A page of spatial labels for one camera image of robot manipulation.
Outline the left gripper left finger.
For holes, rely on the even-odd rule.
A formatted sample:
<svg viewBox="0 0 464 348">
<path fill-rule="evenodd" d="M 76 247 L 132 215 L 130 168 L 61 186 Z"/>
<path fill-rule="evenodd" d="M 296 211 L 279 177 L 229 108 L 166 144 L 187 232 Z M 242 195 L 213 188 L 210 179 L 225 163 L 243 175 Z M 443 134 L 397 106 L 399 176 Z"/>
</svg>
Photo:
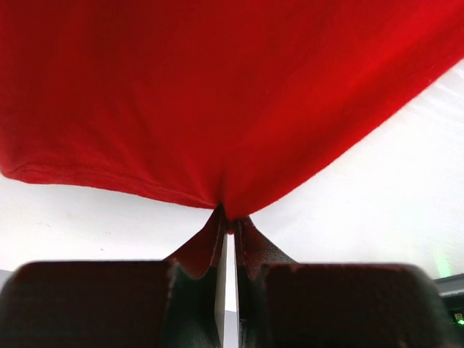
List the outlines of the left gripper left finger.
<svg viewBox="0 0 464 348">
<path fill-rule="evenodd" d="M 163 260 L 41 261 L 1 291 L 3 347 L 221 347 L 227 219 Z"/>
</svg>

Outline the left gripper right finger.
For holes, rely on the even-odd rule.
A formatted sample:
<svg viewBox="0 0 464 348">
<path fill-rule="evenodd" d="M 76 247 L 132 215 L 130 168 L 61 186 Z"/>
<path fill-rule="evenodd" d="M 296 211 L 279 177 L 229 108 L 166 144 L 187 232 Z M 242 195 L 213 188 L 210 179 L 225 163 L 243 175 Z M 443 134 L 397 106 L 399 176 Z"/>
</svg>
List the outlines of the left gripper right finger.
<svg viewBox="0 0 464 348">
<path fill-rule="evenodd" d="M 308 264 L 232 225 L 240 347 L 455 347 L 433 281 L 405 264 Z"/>
</svg>

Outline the red t shirt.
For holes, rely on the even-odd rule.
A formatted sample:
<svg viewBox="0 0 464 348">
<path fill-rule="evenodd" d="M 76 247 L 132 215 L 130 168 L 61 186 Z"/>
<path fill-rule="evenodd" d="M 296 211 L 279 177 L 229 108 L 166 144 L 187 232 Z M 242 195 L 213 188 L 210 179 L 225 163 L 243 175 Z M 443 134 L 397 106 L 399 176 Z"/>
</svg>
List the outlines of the red t shirt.
<svg viewBox="0 0 464 348">
<path fill-rule="evenodd" d="M 241 218 L 462 58 L 461 1 L 3 1 L 1 173 Z"/>
</svg>

